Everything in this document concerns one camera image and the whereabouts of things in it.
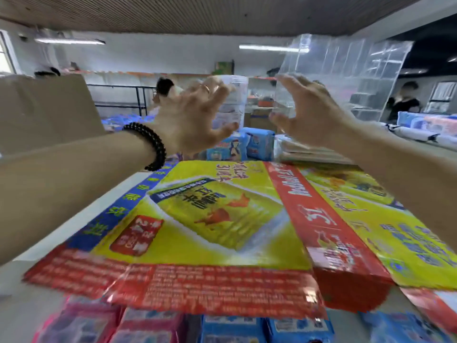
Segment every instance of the window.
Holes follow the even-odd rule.
[[[16,73],[12,63],[8,48],[5,45],[5,37],[0,31],[0,72]]]
[[[456,91],[457,82],[439,82],[427,103],[425,113],[445,114]]]

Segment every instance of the black shirt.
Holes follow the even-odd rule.
[[[389,101],[387,101],[387,106],[392,109],[388,120],[397,120],[398,112],[408,112],[410,108],[420,107],[420,103],[418,99],[411,99],[408,101],[400,101],[395,103],[395,99],[391,97]]]

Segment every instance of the person's left hand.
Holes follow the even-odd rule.
[[[231,87],[214,77],[192,84],[178,96],[160,97],[160,109],[147,124],[161,138],[167,155],[192,155],[208,149],[238,129],[238,123],[213,130],[212,122]]]

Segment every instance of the transparent acrylic display case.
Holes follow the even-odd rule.
[[[379,121],[412,44],[300,35],[289,46],[279,73],[318,80],[342,108],[358,119]],[[292,97],[279,82],[275,101],[281,106],[279,111],[294,115]]]

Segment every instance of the white tabletop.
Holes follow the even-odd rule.
[[[28,343],[37,328],[61,309],[64,294],[55,290],[21,283],[21,277],[37,260],[65,241],[101,211],[108,208],[119,196],[144,180],[149,173],[139,172],[101,196],[87,208],[65,222],[52,234],[41,240],[14,261],[0,267],[0,342]],[[379,308],[384,312],[416,312],[403,293],[393,287]],[[336,343],[366,343],[369,335],[357,314],[329,310],[335,329]]]

